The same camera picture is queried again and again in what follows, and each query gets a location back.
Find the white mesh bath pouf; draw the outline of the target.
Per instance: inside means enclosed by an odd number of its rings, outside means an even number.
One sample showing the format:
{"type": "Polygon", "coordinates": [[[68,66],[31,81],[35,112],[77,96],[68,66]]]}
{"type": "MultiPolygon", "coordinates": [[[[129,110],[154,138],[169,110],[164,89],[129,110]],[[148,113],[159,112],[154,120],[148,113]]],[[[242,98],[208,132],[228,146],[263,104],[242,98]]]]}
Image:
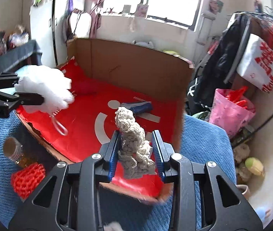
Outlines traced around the white mesh bath pouf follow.
{"type": "Polygon", "coordinates": [[[66,136],[68,130],[55,118],[55,113],[67,109],[74,102],[74,96],[70,92],[71,79],[65,77],[61,70],[44,65],[24,66],[17,71],[17,75],[19,81],[14,85],[16,92],[36,93],[44,99],[41,105],[25,105],[25,111],[29,114],[48,114],[55,129],[66,136]]]}

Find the cream crocheted yarn piece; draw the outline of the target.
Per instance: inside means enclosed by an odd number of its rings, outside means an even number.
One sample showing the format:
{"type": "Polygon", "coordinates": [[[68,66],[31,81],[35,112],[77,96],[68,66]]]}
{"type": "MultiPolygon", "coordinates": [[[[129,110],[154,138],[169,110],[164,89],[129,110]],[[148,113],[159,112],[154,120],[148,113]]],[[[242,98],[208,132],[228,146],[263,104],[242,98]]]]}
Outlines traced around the cream crocheted yarn piece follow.
{"type": "Polygon", "coordinates": [[[139,179],[144,175],[155,175],[156,165],[151,159],[153,148],[133,112],[119,107],[115,114],[115,123],[121,134],[118,159],[123,166],[124,178],[139,179]]]}

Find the blue white cloth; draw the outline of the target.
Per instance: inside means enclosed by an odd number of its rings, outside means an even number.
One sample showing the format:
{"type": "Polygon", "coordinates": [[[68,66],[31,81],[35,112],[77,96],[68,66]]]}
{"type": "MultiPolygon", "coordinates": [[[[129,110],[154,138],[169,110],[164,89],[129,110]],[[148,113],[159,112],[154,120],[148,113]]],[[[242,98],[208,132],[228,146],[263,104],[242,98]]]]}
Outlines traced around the blue white cloth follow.
{"type": "Polygon", "coordinates": [[[131,110],[135,115],[147,113],[153,109],[152,103],[148,101],[137,103],[121,103],[120,107],[125,107],[126,109],[131,110]]]}

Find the red foam net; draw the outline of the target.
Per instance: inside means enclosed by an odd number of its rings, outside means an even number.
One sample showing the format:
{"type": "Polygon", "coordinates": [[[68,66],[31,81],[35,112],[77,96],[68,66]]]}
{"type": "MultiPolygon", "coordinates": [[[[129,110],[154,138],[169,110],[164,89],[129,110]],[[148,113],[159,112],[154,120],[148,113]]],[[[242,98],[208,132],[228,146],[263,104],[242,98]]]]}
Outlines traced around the red foam net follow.
{"type": "Polygon", "coordinates": [[[35,162],[13,173],[11,175],[11,186],[22,200],[26,200],[45,176],[46,171],[43,164],[35,162]]]}

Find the white small plastic bag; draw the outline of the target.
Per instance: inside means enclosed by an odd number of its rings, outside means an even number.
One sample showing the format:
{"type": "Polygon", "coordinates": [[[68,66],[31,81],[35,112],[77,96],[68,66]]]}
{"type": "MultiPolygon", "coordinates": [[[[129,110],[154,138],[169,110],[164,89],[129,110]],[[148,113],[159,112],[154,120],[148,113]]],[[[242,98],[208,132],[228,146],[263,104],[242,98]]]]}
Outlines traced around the white small plastic bag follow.
{"type": "Polygon", "coordinates": [[[123,228],[118,222],[111,222],[104,225],[104,231],[123,231],[123,228]]]}

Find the dark side table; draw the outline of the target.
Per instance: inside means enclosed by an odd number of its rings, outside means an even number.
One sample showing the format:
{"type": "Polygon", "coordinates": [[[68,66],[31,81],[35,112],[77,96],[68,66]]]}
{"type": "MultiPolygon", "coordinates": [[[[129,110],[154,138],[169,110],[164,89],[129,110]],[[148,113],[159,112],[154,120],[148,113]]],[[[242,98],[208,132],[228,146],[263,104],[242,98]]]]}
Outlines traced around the dark side table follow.
{"type": "Polygon", "coordinates": [[[0,74],[13,72],[25,65],[42,65],[42,51],[36,40],[30,40],[26,44],[9,50],[0,55],[0,74]]]}

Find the blue knitted blanket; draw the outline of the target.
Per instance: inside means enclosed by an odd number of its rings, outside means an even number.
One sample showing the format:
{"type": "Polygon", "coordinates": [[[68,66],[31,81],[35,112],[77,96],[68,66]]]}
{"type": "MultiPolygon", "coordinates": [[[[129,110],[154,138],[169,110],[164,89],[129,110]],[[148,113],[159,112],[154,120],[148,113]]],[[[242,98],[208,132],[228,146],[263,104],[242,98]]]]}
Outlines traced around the blue knitted blanket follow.
{"type": "MultiPolygon", "coordinates": [[[[22,201],[12,189],[10,179],[18,166],[3,155],[2,146],[7,137],[15,137],[25,150],[38,156],[40,163],[50,171],[57,163],[38,141],[32,137],[14,112],[9,118],[0,118],[0,229],[6,229],[22,201]]],[[[215,125],[183,116],[180,153],[197,163],[215,161],[232,182],[236,182],[235,163],[229,138],[215,125]]],[[[124,230],[168,230],[171,200],[145,204],[136,199],[100,188],[101,212],[104,224],[118,222],[124,230]]]]}

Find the red miniso bag liner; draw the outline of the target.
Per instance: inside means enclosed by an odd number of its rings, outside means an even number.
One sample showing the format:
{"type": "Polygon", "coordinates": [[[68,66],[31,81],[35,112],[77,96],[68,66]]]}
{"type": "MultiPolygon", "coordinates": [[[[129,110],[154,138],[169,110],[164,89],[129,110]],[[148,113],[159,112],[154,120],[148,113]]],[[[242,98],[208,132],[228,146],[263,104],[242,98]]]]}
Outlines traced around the red miniso bag liner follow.
{"type": "Polygon", "coordinates": [[[159,178],[152,132],[158,130],[164,141],[179,148],[180,101],[160,102],[89,78],[74,59],[66,62],[61,71],[72,81],[74,102],[52,115],[28,113],[21,106],[18,118],[53,156],[72,163],[97,152],[110,142],[114,131],[119,131],[119,162],[106,188],[148,202],[167,199],[171,187],[159,178]]]}

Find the gold lidded jar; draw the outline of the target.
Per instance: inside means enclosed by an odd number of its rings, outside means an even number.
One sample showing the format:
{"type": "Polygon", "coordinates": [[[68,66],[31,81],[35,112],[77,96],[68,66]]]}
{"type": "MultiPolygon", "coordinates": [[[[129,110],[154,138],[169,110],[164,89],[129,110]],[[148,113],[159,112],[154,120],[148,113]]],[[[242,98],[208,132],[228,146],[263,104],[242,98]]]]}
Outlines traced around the gold lidded jar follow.
{"type": "Polygon", "coordinates": [[[23,145],[15,137],[7,137],[2,147],[3,155],[21,168],[35,163],[34,159],[24,153],[23,145]]]}

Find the pink plastic bag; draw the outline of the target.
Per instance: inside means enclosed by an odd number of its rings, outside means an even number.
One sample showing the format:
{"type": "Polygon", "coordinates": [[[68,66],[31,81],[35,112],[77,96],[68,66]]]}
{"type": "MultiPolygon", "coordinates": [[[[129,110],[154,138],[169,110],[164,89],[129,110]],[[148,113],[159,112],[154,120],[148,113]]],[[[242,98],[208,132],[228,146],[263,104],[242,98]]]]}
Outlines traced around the pink plastic bag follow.
{"type": "Polygon", "coordinates": [[[254,104],[244,96],[247,90],[247,86],[237,90],[215,90],[209,122],[224,129],[229,138],[233,138],[255,116],[254,104]]]}

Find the brown cardboard box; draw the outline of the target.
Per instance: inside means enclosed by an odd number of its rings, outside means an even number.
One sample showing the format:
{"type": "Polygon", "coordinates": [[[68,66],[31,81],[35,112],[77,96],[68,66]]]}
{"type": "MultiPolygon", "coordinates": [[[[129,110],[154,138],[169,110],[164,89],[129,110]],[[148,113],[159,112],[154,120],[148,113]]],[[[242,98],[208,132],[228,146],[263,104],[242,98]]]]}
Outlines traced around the brown cardboard box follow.
{"type": "Polygon", "coordinates": [[[146,139],[158,130],[179,151],[184,98],[192,74],[187,62],[154,49],[99,39],[71,40],[67,52],[68,61],[59,68],[72,81],[74,102],[54,116],[68,134],[62,136],[48,114],[17,109],[18,118],[53,157],[71,164],[98,152],[116,129],[117,108],[144,101],[153,108],[136,121],[146,139]]]}

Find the dark hanging jacket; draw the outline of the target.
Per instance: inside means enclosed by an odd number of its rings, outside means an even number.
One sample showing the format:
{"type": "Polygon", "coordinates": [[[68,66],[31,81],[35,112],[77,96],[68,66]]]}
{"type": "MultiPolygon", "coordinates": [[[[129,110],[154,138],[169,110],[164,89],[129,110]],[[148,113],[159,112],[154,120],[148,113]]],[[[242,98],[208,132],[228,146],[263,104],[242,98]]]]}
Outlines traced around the dark hanging jacket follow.
{"type": "Polygon", "coordinates": [[[230,89],[231,82],[224,82],[237,55],[244,30],[248,24],[246,15],[239,15],[223,32],[219,44],[206,62],[201,74],[193,74],[187,88],[187,113],[194,115],[213,105],[216,89],[230,89]]]}

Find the white wardrobe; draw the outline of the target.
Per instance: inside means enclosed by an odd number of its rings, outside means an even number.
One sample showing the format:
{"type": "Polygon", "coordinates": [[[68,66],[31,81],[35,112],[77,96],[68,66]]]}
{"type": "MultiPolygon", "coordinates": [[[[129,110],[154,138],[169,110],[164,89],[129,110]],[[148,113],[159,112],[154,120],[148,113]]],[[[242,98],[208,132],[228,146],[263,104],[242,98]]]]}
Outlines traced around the white wardrobe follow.
{"type": "Polygon", "coordinates": [[[82,10],[84,0],[23,0],[22,23],[41,49],[43,65],[54,68],[66,61],[64,22],[75,8],[82,10]]]}

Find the white cushioned chair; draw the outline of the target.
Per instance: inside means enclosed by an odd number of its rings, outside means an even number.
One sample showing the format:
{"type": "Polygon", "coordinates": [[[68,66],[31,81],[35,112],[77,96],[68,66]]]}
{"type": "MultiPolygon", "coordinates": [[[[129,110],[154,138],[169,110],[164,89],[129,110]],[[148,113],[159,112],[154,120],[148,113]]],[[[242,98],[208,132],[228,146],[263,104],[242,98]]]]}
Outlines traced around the white cushioned chair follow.
{"type": "Polygon", "coordinates": [[[74,10],[68,16],[68,38],[89,38],[92,17],[89,13],[74,10]]]}

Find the grey husky plush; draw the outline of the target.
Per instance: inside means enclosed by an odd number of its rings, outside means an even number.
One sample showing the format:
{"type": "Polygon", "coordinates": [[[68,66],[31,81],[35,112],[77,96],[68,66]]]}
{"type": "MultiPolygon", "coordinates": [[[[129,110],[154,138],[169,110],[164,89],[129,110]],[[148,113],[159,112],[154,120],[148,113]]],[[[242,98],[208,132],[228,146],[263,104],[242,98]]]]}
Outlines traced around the grey husky plush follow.
{"type": "Polygon", "coordinates": [[[142,47],[149,48],[149,49],[154,49],[154,44],[151,41],[148,41],[148,42],[139,41],[139,42],[137,42],[136,40],[134,40],[134,41],[132,41],[131,44],[137,45],[137,46],[142,46],[142,47]]]}

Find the white bag red characters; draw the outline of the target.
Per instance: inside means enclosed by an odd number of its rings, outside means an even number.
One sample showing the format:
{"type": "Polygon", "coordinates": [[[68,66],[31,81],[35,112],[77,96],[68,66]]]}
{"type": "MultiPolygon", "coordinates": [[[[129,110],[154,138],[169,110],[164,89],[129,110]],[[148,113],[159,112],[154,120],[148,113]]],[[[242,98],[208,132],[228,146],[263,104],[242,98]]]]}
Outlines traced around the white bag red characters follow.
{"type": "Polygon", "coordinates": [[[273,89],[273,50],[259,36],[251,34],[237,73],[261,91],[273,89]]]}

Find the black clothes rack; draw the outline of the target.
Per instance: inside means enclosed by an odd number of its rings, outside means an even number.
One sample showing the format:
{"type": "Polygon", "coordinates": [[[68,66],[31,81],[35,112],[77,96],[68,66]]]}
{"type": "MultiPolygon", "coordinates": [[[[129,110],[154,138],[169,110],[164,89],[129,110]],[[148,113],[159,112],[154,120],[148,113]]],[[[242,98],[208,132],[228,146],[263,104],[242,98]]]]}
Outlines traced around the black clothes rack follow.
{"type": "Polygon", "coordinates": [[[273,10],[271,13],[236,12],[232,19],[246,19],[239,48],[230,72],[265,93],[273,89],[273,10]]]}

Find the wall poster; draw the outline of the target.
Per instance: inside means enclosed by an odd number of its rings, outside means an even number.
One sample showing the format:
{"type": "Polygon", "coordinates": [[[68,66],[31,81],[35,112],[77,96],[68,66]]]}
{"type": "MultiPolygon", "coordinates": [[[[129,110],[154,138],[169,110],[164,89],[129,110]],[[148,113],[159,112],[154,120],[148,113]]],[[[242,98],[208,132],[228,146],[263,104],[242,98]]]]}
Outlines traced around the wall poster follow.
{"type": "Polygon", "coordinates": [[[210,0],[209,2],[209,10],[214,15],[217,15],[222,11],[224,3],[221,0],[210,0]]]}

